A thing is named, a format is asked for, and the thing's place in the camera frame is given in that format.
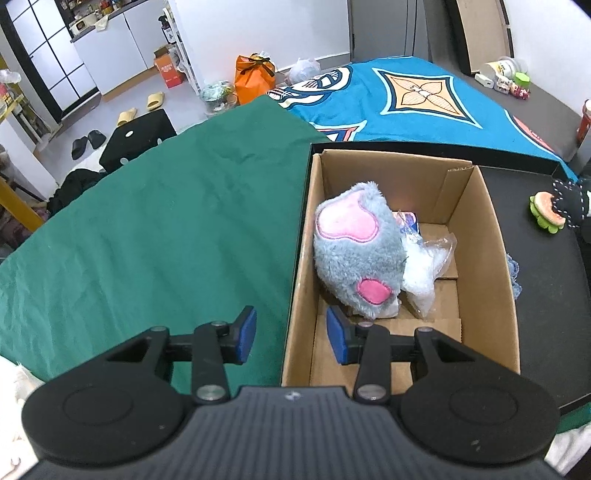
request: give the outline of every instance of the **plastic bag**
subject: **plastic bag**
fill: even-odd
[[[320,63],[315,59],[297,59],[297,62],[287,74],[287,84],[294,85],[310,80],[312,77],[320,75],[321,71]]]
[[[21,74],[10,70],[0,70],[0,83],[19,83]]]
[[[236,59],[234,85],[241,105],[252,102],[256,97],[275,88],[275,65],[268,54],[262,51],[250,57],[239,56]]]
[[[445,273],[452,261],[456,236],[450,233],[426,242],[409,225],[401,231],[402,245],[407,253],[402,289],[417,314],[425,319],[435,301],[435,280]]]

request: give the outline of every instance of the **yellow slipper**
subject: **yellow slipper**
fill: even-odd
[[[163,102],[164,102],[164,93],[163,92],[153,93],[152,95],[150,95],[148,97],[148,106],[146,108],[148,109],[148,112],[151,112],[152,110],[156,110],[157,108],[160,108],[162,106]]]
[[[120,127],[121,125],[125,125],[127,122],[131,122],[137,113],[137,108],[130,108],[126,112],[121,112],[119,114],[119,119],[117,120],[117,126]]]

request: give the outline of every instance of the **green cloth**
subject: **green cloth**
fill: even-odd
[[[560,417],[558,431],[556,433],[568,432],[572,429],[578,429],[587,425],[591,421],[591,403],[587,403],[576,410]]]
[[[191,333],[250,304],[256,338],[230,386],[278,385],[319,141],[263,96],[101,180],[0,265],[0,355],[48,380],[151,326]]]

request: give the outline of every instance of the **pink heart patch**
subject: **pink heart patch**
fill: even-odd
[[[316,219],[319,234],[329,240],[349,238],[360,244],[373,240],[379,231],[378,220],[359,203],[362,195],[358,190],[326,206]]]

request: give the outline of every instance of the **red bottle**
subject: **red bottle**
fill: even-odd
[[[583,104],[583,118],[581,124],[577,130],[577,145],[581,145],[589,131],[589,125],[591,125],[591,100],[586,100]]]

